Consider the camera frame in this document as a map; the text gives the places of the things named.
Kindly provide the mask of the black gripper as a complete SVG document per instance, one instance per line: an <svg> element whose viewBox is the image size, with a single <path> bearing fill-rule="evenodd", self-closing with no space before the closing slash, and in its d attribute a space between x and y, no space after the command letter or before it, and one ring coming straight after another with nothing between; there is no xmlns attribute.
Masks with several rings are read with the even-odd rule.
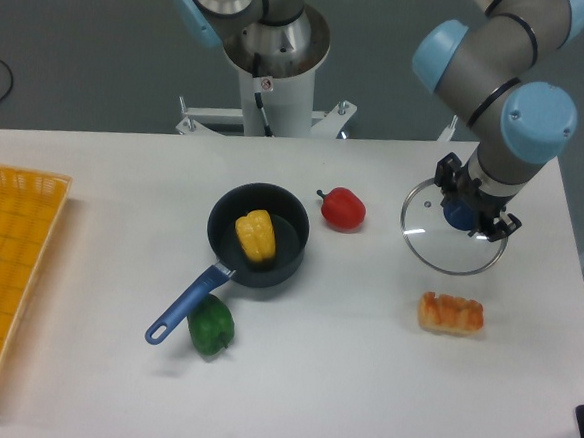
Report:
<svg viewBox="0 0 584 438"><path fill-rule="evenodd" d="M469 230L470 237L483 237L488 242L511 236L522 223L512 213L504 212L510 197L482 191L481 181L468 175L454 152L436 164L433 183L443 194L441 206L446 222L456 230Z"/></svg>

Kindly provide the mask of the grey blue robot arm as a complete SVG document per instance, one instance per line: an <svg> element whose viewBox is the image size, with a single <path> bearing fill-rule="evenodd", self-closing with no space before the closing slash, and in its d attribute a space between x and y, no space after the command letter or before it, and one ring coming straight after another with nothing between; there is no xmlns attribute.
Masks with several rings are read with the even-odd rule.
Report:
<svg viewBox="0 0 584 438"><path fill-rule="evenodd" d="M486 23L436 26L416 49L412 68L478 138L467 161L444 156L433 182L445 221L470 236L501 241L520 220L506 205L577 129L572 98L548 82L521 81L584 29L584 0L475 0Z"/></svg>

